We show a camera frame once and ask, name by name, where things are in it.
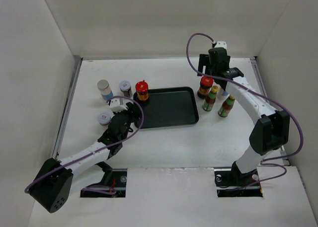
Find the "red lid chili jar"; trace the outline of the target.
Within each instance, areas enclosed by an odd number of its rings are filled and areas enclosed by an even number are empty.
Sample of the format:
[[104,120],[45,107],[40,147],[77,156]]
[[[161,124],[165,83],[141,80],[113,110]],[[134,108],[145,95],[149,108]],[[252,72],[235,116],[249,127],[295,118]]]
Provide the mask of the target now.
[[135,85],[137,99],[140,103],[147,103],[149,100],[149,86],[145,80],[139,81]]
[[201,99],[205,99],[214,83],[214,79],[207,76],[202,76],[200,79],[200,87],[197,91],[197,95]]

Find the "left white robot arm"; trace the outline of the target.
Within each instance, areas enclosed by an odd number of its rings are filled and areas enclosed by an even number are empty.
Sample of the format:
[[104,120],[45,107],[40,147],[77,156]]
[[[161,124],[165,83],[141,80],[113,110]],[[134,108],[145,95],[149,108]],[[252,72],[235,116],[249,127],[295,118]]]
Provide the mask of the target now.
[[131,124],[144,121],[144,113],[139,104],[128,102],[126,107],[112,117],[107,130],[91,146],[62,160],[46,160],[24,192],[49,213],[54,213],[68,199],[73,180],[93,166],[101,168],[94,175],[96,183],[102,187],[109,185],[111,167],[105,161],[115,156],[123,143],[137,133]]

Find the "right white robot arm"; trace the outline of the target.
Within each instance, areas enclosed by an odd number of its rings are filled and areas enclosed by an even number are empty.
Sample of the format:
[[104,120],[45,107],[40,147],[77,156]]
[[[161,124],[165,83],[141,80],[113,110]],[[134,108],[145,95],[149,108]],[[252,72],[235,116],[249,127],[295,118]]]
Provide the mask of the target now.
[[225,48],[212,48],[207,54],[201,54],[198,71],[213,76],[215,82],[236,99],[253,121],[249,147],[233,163],[230,173],[231,181],[242,185],[248,180],[248,173],[254,171],[269,153],[287,143],[290,115],[284,110],[278,111],[255,94],[243,72],[230,68],[230,56]]

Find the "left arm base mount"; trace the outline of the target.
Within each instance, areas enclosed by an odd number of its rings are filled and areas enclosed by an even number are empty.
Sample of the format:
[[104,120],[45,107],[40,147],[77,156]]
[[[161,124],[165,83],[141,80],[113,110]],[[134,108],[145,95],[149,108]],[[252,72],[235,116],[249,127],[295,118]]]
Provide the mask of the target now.
[[103,176],[99,182],[90,184],[87,189],[94,189],[97,192],[81,190],[81,198],[125,198],[128,170],[113,169],[105,162],[99,162],[98,171],[103,171]]

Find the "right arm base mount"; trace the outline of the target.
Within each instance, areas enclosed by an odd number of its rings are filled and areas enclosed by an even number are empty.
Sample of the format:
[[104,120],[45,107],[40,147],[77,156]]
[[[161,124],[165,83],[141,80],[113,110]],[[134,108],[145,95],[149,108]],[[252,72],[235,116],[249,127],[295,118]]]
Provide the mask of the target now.
[[260,184],[254,183],[259,180],[257,170],[236,178],[230,168],[216,168],[214,176],[219,198],[263,197]]

